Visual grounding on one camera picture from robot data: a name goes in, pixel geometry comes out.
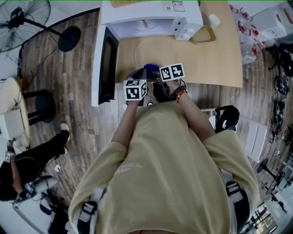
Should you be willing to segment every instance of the open microwave door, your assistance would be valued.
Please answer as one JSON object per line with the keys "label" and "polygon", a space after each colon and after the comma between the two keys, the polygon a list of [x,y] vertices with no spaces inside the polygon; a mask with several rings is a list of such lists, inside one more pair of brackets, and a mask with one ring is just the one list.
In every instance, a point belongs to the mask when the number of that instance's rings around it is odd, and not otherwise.
{"label": "open microwave door", "polygon": [[118,45],[118,37],[101,25],[93,59],[92,106],[114,99]]}

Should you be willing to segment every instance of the person's right hand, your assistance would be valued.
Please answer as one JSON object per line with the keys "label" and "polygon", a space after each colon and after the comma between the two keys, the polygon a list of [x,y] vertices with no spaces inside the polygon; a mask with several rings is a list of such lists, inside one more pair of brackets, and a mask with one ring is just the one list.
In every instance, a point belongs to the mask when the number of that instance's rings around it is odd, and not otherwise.
{"label": "person's right hand", "polygon": [[180,87],[180,84],[174,80],[167,81],[166,84],[169,86],[171,93],[174,93],[174,90]]}

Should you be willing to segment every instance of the white microwave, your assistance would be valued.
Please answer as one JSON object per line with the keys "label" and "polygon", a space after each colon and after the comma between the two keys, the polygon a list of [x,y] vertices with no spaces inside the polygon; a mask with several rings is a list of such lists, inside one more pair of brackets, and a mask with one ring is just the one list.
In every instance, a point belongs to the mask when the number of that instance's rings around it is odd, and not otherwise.
{"label": "white microwave", "polygon": [[203,26],[197,1],[146,1],[100,10],[92,71],[92,106],[114,98],[119,41],[124,38],[174,35],[188,41]]}

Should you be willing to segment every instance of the fan pole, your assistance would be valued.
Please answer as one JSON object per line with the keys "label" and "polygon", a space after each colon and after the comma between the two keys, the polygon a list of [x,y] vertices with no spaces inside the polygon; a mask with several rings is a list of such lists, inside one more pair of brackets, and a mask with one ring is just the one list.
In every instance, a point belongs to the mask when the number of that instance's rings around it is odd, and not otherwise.
{"label": "fan pole", "polygon": [[63,35],[62,33],[57,32],[57,31],[55,31],[55,30],[53,30],[53,29],[51,29],[51,28],[49,28],[49,27],[46,27],[46,26],[44,26],[44,25],[42,25],[42,24],[39,24],[39,23],[37,23],[37,22],[35,22],[35,21],[31,21],[31,20],[26,19],[26,18],[24,18],[23,20],[24,20],[26,23],[29,23],[29,24],[32,24],[32,25],[34,25],[34,26],[40,27],[40,28],[42,28],[42,29],[44,29],[44,30],[47,30],[47,31],[51,32],[51,33],[57,34],[58,36],[60,36],[60,37],[62,37],[62,38],[64,38],[64,39],[67,39],[67,36],[66,36],[66,35]]}

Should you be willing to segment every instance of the wristband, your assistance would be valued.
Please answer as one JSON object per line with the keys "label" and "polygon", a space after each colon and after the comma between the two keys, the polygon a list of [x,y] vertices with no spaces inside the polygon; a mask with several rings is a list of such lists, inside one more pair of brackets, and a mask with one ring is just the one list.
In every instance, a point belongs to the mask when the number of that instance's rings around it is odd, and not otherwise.
{"label": "wristband", "polygon": [[180,97],[181,97],[184,93],[187,93],[186,90],[182,90],[182,91],[180,91],[180,93],[177,95],[177,97],[176,97],[176,102],[177,102],[177,103],[179,103],[179,99],[180,99]]}

